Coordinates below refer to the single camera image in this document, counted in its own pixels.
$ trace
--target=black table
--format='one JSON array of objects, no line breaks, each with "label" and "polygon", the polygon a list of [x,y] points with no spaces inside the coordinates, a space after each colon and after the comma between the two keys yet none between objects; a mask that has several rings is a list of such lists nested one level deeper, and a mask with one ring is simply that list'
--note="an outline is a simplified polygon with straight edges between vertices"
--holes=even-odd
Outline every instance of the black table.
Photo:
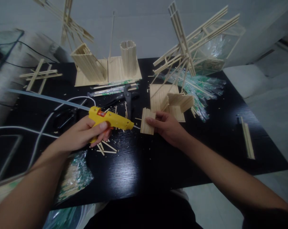
[{"label": "black table", "polygon": [[[140,126],[143,107],[150,107],[147,88],[153,78],[152,63],[156,58],[139,59],[143,79],[140,81],[140,97],[132,101],[132,121]],[[53,69],[63,73],[62,77],[47,80],[43,94],[67,100],[76,96],[87,95],[90,87],[74,87],[76,69],[74,63],[53,64]],[[242,97],[230,83],[223,72],[214,73],[211,77],[226,80],[224,94],[218,100],[209,100],[207,112],[210,119],[203,123],[194,119],[190,110],[186,111],[186,123],[181,125],[195,138],[215,150],[217,153],[241,167],[252,175],[287,170],[288,163],[278,148],[260,125]],[[94,98],[97,106],[108,102],[112,96]],[[11,111],[5,125],[25,126],[40,130],[45,119],[58,103],[21,95]],[[124,116],[124,104],[118,103],[118,113]],[[256,160],[247,159],[245,142],[239,116],[249,124]],[[53,134],[53,119],[50,120],[45,133]],[[23,130],[5,129],[1,134],[22,134],[23,142],[16,152],[6,177],[25,171],[37,138]],[[40,153],[53,141],[43,136],[39,144]],[[119,152],[106,154],[96,152],[88,147],[87,165],[91,169],[94,180],[84,190],[72,196],[55,208],[126,198],[147,192],[164,191],[193,185],[210,183],[210,179],[182,152],[170,146],[158,134],[140,134],[138,129],[126,133],[113,131],[110,144]]]}]

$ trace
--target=white cable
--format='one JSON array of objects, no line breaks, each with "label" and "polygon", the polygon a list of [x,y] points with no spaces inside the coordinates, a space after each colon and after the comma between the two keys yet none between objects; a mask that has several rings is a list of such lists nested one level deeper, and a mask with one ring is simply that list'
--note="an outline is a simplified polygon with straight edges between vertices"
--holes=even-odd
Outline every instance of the white cable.
[{"label": "white cable", "polygon": [[[23,130],[27,130],[27,131],[30,131],[30,132],[33,132],[33,133],[36,133],[36,134],[40,133],[39,131],[35,131],[35,130],[29,129],[29,128],[26,128],[26,127],[21,127],[21,126],[4,126],[4,127],[0,127],[0,129],[9,129],[9,128],[23,129]],[[50,135],[50,134],[43,133],[43,135],[49,136],[49,137],[53,137],[53,138],[58,138],[58,136],[54,136],[54,135]]]},{"label": "white cable", "polygon": [[[78,98],[88,98],[88,99],[91,99],[91,100],[93,100],[93,102],[94,102],[94,106],[96,106],[95,100],[92,99],[91,97],[88,97],[88,96],[78,96],[78,97],[70,98],[70,99],[68,99],[67,101],[71,101],[71,100],[73,100],[73,99],[78,99]],[[56,107],[56,108],[54,109],[54,111],[56,111],[57,109],[59,109],[59,108],[62,107],[63,105],[64,105],[64,104],[62,103],[61,105],[59,105],[58,107]],[[28,166],[28,170],[31,168],[31,166],[32,166],[32,164],[33,164],[33,162],[34,162],[34,158],[35,158],[35,155],[36,155],[36,152],[37,152],[38,143],[39,143],[39,140],[40,140],[40,138],[41,138],[41,135],[42,135],[42,133],[43,133],[46,125],[48,124],[48,121],[50,120],[50,118],[52,117],[53,114],[54,114],[54,112],[50,113],[50,115],[48,116],[48,118],[47,118],[46,121],[44,122],[44,124],[43,124],[43,126],[42,126],[42,128],[41,128],[41,131],[40,131],[40,133],[39,133],[39,135],[38,135],[38,137],[37,137],[37,139],[36,139],[35,146],[34,146],[34,150],[33,150],[33,153],[32,153],[32,157],[31,157],[31,159],[30,159],[30,163],[29,163],[29,166]]]}]

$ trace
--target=pliers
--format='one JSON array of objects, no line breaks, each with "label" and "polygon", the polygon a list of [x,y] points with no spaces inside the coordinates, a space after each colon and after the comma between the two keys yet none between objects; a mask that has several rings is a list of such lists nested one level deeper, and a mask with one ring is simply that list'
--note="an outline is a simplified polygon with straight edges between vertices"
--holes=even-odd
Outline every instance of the pliers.
[{"label": "pliers", "polygon": [[[87,99],[85,99],[81,103],[81,105],[84,105],[86,101],[87,101]],[[78,110],[79,110],[79,108],[69,108],[67,110],[64,110],[64,111],[58,113],[54,119],[54,128],[57,131],[61,131],[62,128],[65,127],[72,120],[74,120],[74,122],[76,123],[76,121],[78,120],[78,115],[77,115]]]},{"label": "pliers", "polygon": [[115,104],[119,100],[126,100],[127,102],[127,114],[128,114],[128,119],[131,119],[131,100],[135,97],[139,96],[138,92],[132,92],[130,93],[128,89],[131,87],[130,84],[126,84],[124,87],[124,92],[121,93],[120,95],[116,96],[111,102],[107,103],[106,105],[102,106],[102,109],[107,109],[113,104]]}]

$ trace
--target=hand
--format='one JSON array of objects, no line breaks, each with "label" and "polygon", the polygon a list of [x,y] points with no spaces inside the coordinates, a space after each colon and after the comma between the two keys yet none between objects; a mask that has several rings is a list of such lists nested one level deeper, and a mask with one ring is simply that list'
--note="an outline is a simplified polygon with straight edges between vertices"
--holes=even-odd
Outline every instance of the hand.
[{"label": "hand", "polygon": [[108,141],[111,135],[111,129],[108,128],[107,122],[102,122],[93,127],[95,122],[89,116],[83,117],[70,129],[64,132],[48,148],[53,151],[70,152],[84,147],[95,136],[99,135],[91,147],[96,146],[102,140]]},{"label": "hand", "polygon": [[185,139],[190,136],[179,122],[169,113],[157,111],[156,119],[146,118],[146,122],[155,128],[169,144],[182,149]]}]

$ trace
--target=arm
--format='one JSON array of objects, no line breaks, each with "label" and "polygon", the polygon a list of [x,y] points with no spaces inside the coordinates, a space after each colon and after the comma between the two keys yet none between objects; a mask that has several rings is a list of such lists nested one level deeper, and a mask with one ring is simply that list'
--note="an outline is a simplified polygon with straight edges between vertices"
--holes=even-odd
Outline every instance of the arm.
[{"label": "arm", "polygon": [[212,180],[217,188],[243,213],[247,210],[279,208],[288,204],[271,189],[188,134],[168,113],[157,112],[146,121],[168,143],[183,151]]},{"label": "arm", "polygon": [[108,140],[110,129],[103,122],[82,118],[38,158],[18,186],[0,204],[0,228],[42,228],[53,204],[58,180],[65,160],[73,150],[84,147],[91,138],[99,135],[94,147],[102,139]]}]

